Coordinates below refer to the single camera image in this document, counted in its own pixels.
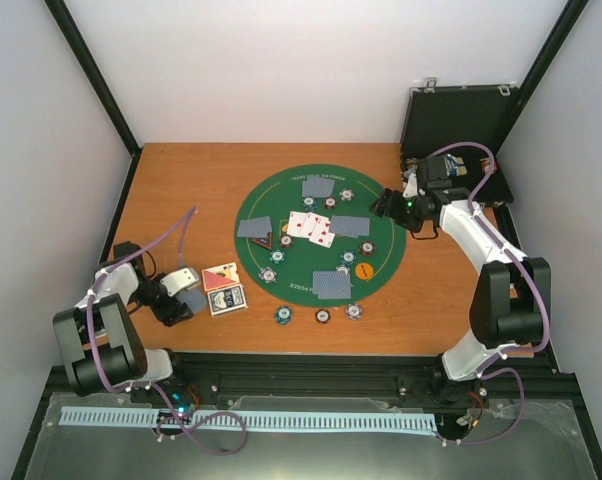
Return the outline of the red brown chip stack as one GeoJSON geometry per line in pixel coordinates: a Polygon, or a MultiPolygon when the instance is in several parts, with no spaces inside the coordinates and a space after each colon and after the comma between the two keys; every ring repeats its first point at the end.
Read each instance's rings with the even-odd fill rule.
{"type": "Polygon", "coordinates": [[[330,321],[331,314],[326,309],[319,309],[315,312],[315,320],[320,324],[326,324],[330,321]]]}

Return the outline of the triangular red dealer button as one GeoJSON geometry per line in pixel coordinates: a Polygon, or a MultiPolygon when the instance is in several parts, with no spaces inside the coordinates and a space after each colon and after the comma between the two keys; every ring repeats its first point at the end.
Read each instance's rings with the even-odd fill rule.
{"type": "Polygon", "coordinates": [[[266,237],[255,237],[251,239],[252,243],[264,248],[265,250],[271,251],[272,250],[272,245],[273,245],[273,241],[272,241],[272,236],[270,234],[268,234],[266,237]]]}

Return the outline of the orange round blind button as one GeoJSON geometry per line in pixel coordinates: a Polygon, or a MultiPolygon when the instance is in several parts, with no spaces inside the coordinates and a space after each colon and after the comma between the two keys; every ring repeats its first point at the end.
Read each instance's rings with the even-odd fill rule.
{"type": "Polygon", "coordinates": [[[354,268],[354,273],[360,280],[368,281],[374,277],[375,269],[370,263],[361,262],[354,268]]]}

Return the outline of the green blue chip stack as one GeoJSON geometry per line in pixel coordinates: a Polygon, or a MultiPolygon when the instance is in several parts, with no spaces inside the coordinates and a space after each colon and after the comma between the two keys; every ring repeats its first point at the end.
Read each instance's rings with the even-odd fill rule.
{"type": "Polygon", "coordinates": [[[293,311],[289,306],[280,306],[274,314],[275,322],[279,325],[287,325],[293,318],[293,311]]]}

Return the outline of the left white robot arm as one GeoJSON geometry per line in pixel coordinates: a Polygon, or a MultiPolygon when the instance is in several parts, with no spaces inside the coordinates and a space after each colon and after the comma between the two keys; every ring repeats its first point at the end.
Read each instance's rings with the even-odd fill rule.
{"type": "Polygon", "coordinates": [[[95,272],[87,294],[53,317],[53,329],[68,381],[80,397],[107,388],[155,392],[167,402],[182,400],[189,378],[169,348],[148,349],[137,333],[132,313],[147,307],[165,326],[191,319],[202,299],[200,277],[182,266],[149,274],[142,248],[132,242],[114,246],[113,259],[95,272]]]}

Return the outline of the green blue poker chip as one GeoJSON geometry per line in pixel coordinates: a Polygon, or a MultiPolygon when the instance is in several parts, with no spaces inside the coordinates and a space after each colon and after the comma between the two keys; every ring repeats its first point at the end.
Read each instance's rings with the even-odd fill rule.
{"type": "Polygon", "coordinates": [[[281,249],[272,250],[269,254],[269,260],[274,264],[280,264],[285,261],[285,252],[281,249]]]}

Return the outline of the grey card deck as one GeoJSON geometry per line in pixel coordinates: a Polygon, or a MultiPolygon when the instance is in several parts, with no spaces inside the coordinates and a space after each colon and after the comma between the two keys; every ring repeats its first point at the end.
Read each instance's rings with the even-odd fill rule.
{"type": "Polygon", "coordinates": [[[189,309],[192,315],[207,308],[207,297],[199,289],[182,290],[176,298],[189,309]]]}

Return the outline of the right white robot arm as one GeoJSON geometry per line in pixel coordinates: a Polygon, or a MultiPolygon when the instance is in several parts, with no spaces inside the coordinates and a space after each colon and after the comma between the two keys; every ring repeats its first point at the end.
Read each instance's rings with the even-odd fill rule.
{"type": "Polygon", "coordinates": [[[487,219],[475,197],[479,190],[457,186],[455,156],[410,159],[403,188],[385,189],[370,210],[412,234],[425,222],[459,246],[478,274],[469,310],[469,329],[441,356],[444,383],[479,379],[514,352],[537,353],[550,341],[551,270],[509,242],[487,219]]]}

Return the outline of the purple white chip stack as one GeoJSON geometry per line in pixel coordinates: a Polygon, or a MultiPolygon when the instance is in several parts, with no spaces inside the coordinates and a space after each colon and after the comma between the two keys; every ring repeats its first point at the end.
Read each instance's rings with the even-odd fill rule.
{"type": "Polygon", "coordinates": [[[359,320],[363,315],[363,309],[359,304],[351,303],[345,307],[345,314],[351,320],[359,320]]]}

